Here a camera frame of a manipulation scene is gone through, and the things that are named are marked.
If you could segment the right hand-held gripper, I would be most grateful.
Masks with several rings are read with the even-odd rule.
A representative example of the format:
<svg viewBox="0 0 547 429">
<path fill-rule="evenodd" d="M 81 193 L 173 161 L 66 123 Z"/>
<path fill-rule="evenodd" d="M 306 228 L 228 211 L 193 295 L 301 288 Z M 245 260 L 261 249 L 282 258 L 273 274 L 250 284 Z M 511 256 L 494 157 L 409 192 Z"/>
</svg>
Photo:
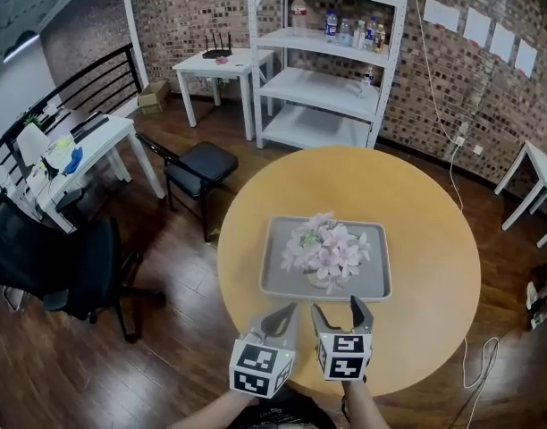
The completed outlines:
<svg viewBox="0 0 547 429">
<path fill-rule="evenodd" d="M 350 297 L 352 330 L 331 329 L 323 310 L 312 304 L 310 314 L 317 338 L 317 360 L 326 381 L 363 380 L 373 354 L 374 317 L 365 302 Z"/>
</svg>

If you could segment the grey rectangular tray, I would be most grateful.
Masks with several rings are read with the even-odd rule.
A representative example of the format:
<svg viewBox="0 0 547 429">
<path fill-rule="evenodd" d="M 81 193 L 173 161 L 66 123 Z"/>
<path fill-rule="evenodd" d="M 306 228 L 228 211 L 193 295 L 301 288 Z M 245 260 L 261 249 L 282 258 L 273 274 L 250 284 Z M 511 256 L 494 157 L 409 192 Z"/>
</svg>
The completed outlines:
<svg viewBox="0 0 547 429">
<path fill-rule="evenodd" d="M 354 295 L 364 301 L 382 301 L 391 295 L 391 271 L 386 234 L 378 223 L 343 222 L 353 234 L 365 233 L 371 245 L 371 260 L 360 266 L 360 274 L 351 277 L 343 290 L 327 295 L 324 290 L 312 286 L 298 269 L 286 272 L 281 269 L 282 252 L 291 232 L 310 218 L 277 216 L 273 218 L 265 235 L 265 250 L 259 280 L 260 290 L 270 296 L 286 299 L 315 301 L 345 301 Z"/>
</svg>

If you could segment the pink flowers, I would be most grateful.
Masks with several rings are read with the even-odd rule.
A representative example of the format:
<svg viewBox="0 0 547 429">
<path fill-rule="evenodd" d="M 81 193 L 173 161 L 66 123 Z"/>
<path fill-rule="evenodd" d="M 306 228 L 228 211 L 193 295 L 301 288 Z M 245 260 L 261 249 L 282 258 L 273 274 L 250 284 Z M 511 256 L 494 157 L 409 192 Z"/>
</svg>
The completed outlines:
<svg viewBox="0 0 547 429">
<path fill-rule="evenodd" d="M 353 234 L 333 213 L 318 213 L 291 232 L 282 252 L 281 269 L 298 269 L 327 295 L 343 290 L 360 266 L 371 260 L 367 235 Z"/>
</svg>

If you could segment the person's right forearm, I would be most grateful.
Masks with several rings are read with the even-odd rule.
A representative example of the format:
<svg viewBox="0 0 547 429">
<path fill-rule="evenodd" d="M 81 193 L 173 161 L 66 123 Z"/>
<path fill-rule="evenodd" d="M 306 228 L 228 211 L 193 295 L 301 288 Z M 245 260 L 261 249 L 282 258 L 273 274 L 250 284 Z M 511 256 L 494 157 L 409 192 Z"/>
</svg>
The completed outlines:
<svg viewBox="0 0 547 429">
<path fill-rule="evenodd" d="M 391 429 L 363 381 L 344 381 L 341 385 L 349 429 Z"/>
</svg>

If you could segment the person's black shirt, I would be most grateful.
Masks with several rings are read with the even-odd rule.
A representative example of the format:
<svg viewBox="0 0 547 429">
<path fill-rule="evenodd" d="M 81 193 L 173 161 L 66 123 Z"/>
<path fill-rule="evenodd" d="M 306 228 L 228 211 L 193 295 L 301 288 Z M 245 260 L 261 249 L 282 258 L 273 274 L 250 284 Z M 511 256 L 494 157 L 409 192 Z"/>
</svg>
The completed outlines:
<svg viewBox="0 0 547 429">
<path fill-rule="evenodd" d="M 337 429 L 316 402 L 292 388 L 283 387 L 276 397 L 248 405 L 227 429 Z"/>
</svg>

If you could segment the round wooden table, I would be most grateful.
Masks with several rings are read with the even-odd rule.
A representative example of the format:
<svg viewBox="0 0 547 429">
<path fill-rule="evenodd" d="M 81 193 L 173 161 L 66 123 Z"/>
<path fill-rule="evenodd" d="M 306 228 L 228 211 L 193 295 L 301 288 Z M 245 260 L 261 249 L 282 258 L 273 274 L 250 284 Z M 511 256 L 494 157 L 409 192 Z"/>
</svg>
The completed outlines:
<svg viewBox="0 0 547 429">
<path fill-rule="evenodd" d="M 266 229 L 274 216 L 381 224 L 391 295 L 370 305 L 373 356 L 366 384 L 375 396 L 424 380 L 459 348 L 474 320 L 481 266 L 470 227 L 450 195 L 396 156 L 359 147 L 300 150 L 271 162 L 235 197 L 221 228 L 217 271 L 240 332 L 277 304 L 258 286 Z"/>
</svg>

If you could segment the black folding chair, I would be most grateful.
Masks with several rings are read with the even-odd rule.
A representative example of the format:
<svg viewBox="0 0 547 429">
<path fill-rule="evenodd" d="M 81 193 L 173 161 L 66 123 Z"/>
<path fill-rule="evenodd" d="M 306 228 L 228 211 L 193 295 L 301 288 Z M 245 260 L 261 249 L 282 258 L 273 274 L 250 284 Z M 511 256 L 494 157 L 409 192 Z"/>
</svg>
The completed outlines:
<svg viewBox="0 0 547 429">
<path fill-rule="evenodd" d="M 208 229 L 206 197 L 214 189 L 231 192 L 224 182 L 238 169 L 238 158 L 209 141 L 198 142 L 178 155 L 143 133 L 137 133 L 136 136 L 144 147 L 163 160 L 163 175 L 170 209 L 175 210 L 173 201 L 176 199 L 198 219 L 204 240 L 209 242 L 211 234 Z M 198 214 L 173 194 L 172 186 L 198 203 Z"/>
</svg>

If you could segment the black mesh office chair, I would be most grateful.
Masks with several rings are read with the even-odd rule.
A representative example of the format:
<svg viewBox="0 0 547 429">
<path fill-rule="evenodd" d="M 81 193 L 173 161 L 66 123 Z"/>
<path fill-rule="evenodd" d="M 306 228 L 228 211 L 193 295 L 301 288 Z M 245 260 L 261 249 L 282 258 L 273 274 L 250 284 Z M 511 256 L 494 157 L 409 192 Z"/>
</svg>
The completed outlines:
<svg viewBox="0 0 547 429">
<path fill-rule="evenodd" d="M 64 234 L 39 223 L 0 193 L 0 286 L 38 298 L 47 311 L 93 324 L 108 308 L 122 321 L 125 296 L 163 302 L 161 291 L 131 286 L 131 269 L 142 260 L 137 251 L 122 252 L 113 217 Z"/>
</svg>

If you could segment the white metal shelf rack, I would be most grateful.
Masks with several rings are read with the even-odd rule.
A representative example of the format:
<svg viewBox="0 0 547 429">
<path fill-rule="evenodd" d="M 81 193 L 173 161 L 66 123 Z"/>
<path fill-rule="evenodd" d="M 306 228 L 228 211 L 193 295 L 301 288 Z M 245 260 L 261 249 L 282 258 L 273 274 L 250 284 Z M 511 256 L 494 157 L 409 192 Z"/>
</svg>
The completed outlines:
<svg viewBox="0 0 547 429">
<path fill-rule="evenodd" d="M 374 147 L 400 57 L 408 0 L 358 1 L 393 10 L 381 54 L 327 43 L 314 29 L 296 37 L 290 25 L 289 0 L 247 0 L 258 147 L 267 142 L 296 148 Z M 382 80 L 372 96 L 363 98 L 359 95 L 361 80 L 290 66 L 289 55 L 296 50 L 357 61 L 366 68 L 372 65 L 382 69 Z"/>
</svg>

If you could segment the small white square table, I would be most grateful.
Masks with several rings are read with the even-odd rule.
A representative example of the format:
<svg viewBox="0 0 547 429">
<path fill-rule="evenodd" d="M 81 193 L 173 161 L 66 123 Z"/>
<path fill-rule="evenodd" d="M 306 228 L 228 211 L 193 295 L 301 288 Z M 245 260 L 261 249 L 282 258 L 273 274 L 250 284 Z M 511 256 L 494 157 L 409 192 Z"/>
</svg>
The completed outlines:
<svg viewBox="0 0 547 429">
<path fill-rule="evenodd" d="M 244 129 L 247 141 L 257 137 L 255 114 L 252 112 L 254 95 L 250 92 L 250 73 L 253 67 L 252 51 L 249 48 L 233 48 L 232 55 L 225 62 L 206 59 L 202 53 L 193 55 L 173 66 L 181 91 L 181 97 L 187 114 L 189 126 L 196 128 L 198 123 L 191 103 L 187 77 L 194 76 L 210 79 L 211 90 L 216 106 L 221 105 L 218 91 L 218 79 L 238 80 L 240 82 L 241 103 Z"/>
</svg>

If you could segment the open cardboard box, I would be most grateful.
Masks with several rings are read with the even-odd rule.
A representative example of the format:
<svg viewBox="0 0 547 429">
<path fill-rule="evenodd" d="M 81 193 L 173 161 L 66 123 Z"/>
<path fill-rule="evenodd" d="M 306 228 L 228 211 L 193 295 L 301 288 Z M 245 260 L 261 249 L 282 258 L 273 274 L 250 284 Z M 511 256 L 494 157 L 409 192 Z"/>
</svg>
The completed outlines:
<svg viewBox="0 0 547 429">
<path fill-rule="evenodd" d="M 150 82 L 138 96 L 138 108 L 143 114 L 161 113 L 167 106 L 170 96 L 167 80 Z"/>
</svg>

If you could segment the blue cloth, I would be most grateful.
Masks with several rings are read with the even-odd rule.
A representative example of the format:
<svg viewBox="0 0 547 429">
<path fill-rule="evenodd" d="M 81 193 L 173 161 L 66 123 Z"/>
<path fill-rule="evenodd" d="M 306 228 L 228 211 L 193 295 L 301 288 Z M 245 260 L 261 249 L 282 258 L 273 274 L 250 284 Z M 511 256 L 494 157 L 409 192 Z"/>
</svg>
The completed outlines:
<svg viewBox="0 0 547 429">
<path fill-rule="evenodd" d="M 76 147 L 71 152 L 71 160 L 70 162 L 64 167 L 63 169 L 63 175 L 70 175 L 77 171 L 80 162 L 83 158 L 83 148 L 82 147 Z"/>
</svg>

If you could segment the black router with antennas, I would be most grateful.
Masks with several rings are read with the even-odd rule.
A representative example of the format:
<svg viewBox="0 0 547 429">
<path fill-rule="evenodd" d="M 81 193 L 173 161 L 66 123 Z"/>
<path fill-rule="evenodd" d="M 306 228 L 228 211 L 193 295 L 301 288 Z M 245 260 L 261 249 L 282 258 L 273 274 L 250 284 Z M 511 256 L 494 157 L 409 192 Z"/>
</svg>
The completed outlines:
<svg viewBox="0 0 547 429">
<path fill-rule="evenodd" d="M 205 37 L 206 51 L 202 53 L 203 58 L 216 60 L 222 57 L 227 58 L 232 55 L 230 33 L 227 33 L 226 38 L 223 38 L 221 33 L 218 35 L 212 33 L 212 41 L 214 46 L 210 47 L 208 38 Z"/>
</svg>

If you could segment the black metal railing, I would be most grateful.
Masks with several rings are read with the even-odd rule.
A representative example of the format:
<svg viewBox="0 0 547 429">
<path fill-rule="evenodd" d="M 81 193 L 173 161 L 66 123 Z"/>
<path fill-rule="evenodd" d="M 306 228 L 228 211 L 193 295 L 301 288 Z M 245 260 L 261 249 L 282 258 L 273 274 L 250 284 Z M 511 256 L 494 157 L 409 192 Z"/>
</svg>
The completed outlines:
<svg viewBox="0 0 547 429">
<path fill-rule="evenodd" d="M 16 139 L 29 115 L 39 117 L 39 127 L 50 136 L 59 130 L 72 130 L 95 112 L 112 114 L 132 99 L 143 87 L 132 53 L 132 44 L 101 57 L 22 112 L 0 138 L 0 165 L 19 184 L 27 173 Z"/>
</svg>

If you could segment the white paper sheet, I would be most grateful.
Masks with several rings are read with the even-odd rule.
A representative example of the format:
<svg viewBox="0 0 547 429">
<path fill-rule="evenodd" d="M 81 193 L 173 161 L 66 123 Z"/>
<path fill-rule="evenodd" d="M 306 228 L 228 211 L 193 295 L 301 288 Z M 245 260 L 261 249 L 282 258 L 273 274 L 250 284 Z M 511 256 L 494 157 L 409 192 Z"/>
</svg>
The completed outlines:
<svg viewBox="0 0 547 429">
<path fill-rule="evenodd" d="M 424 20 L 443 29 L 457 32 L 459 25 L 459 9 L 441 4 L 436 0 L 425 0 Z"/>
<path fill-rule="evenodd" d="M 484 48 L 491 24 L 492 19 L 490 17 L 478 12 L 474 8 L 469 8 L 463 35 L 464 39 L 474 46 Z"/>
</svg>

